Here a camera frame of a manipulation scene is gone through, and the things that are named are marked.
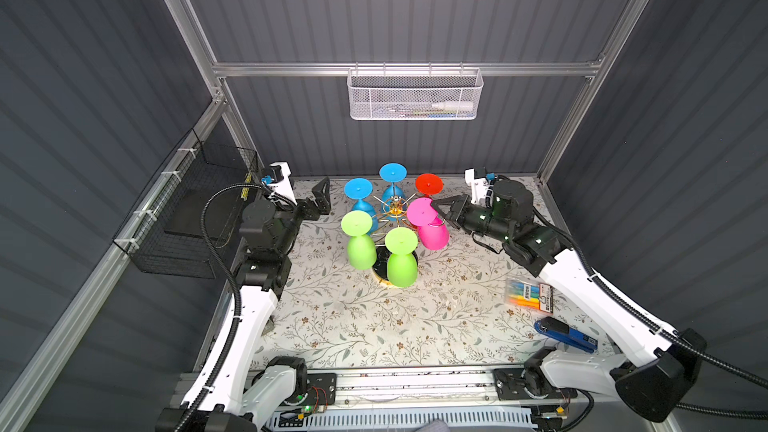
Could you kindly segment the magenta wine glass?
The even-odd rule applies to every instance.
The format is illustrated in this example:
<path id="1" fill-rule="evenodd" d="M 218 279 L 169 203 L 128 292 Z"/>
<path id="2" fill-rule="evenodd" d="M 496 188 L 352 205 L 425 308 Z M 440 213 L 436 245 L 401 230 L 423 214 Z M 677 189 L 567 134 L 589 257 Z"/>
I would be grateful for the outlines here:
<path id="1" fill-rule="evenodd" d="M 408 221 L 416 227 L 421 244 L 429 250 L 444 249 L 450 234 L 443 219 L 432 207 L 432 199 L 421 197 L 410 203 L 407 209 Z"/>

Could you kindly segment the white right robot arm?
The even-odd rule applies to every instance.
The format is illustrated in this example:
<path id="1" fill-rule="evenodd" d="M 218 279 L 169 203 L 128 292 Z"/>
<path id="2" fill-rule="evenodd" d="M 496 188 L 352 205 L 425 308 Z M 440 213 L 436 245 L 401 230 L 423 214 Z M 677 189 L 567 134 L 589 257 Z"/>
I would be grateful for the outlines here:
<path id="1" fill-rule="evenodd" d="M 532 397 L 578 389 L 618 398 L 656 423 L 680 406 L 702 363 L 694 349 L 705 340 L 691 329 L 675 332 L 588 266 L 575 240 L 544 218 L 521 182 L 496 179 L 485 205 L 461 194 L 431 206 L 475 241 L 499 241 L 512 261 L 578 306 L 617 345 L 617 352 L 604 358 L 542 348 L 524 364 L 522 378 Z"/>

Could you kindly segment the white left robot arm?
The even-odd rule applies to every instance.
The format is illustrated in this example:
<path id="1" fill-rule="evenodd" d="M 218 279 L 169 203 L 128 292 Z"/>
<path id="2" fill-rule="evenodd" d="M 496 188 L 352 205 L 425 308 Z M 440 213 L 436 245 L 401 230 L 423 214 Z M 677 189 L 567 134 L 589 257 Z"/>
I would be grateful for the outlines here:
<path id="1" fill-rule="evenodd" d="M 202 371 L 176 408 L 164 409 L 158 431 L 263 431 L 288 399 L 307 392 L 307 366 L 298 357 L 271 360 L 253 383 L 250 364 L 262 333 L 287 284 L 289 254 L 305 221 L 331 211 L 330 181 L 320 180 L 310 199 L 292 199 L 289 179 L 271 187 L 256 182 L 262 196 L 243 210 L 240 233 L 244 262 L 225 277 L 228 310 Z"/>

